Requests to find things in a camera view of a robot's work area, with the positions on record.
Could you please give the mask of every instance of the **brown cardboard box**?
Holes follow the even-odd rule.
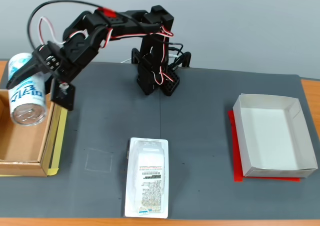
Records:
[[[7,90],[0,90],[0,174],[47,176],[61,107],[47,97],[46,119],[35,126],[12,122]]]

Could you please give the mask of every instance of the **white package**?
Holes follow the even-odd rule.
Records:
[[[168,141],[131,138],[128,152],[126,217],[168,217]]]

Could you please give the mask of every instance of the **white can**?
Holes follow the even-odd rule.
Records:
[[[8,64],[8,77],[31,59],[30,53],[12,57]],[[10,115],[13,122],[21,125],[36,125],[47,115],[45,81],[41,72],[25,79],[9,90]]]

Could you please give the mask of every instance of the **open cardboard box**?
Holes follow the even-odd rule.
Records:
[[[8,91],[0,90],[0,174],[47,176],[61,107],[46,99],[46,119],[21,126],[11,120]]]
[[[308,177],[318,168],[299,99],[242,94],[233,112],[244,176]]]

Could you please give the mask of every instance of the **wooden table edge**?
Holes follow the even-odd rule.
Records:
[[[7,61],[0,61],[0,78],[2,78]],[[306,99],[311,111],[318,136],[320,136],[320,82],[312,80],[301,80]],[[0,218],[1,226],[105,226],[105,225],[186,225],[186,226],[313,226],[320,225],[318,220],[174,220],[155,218]]]

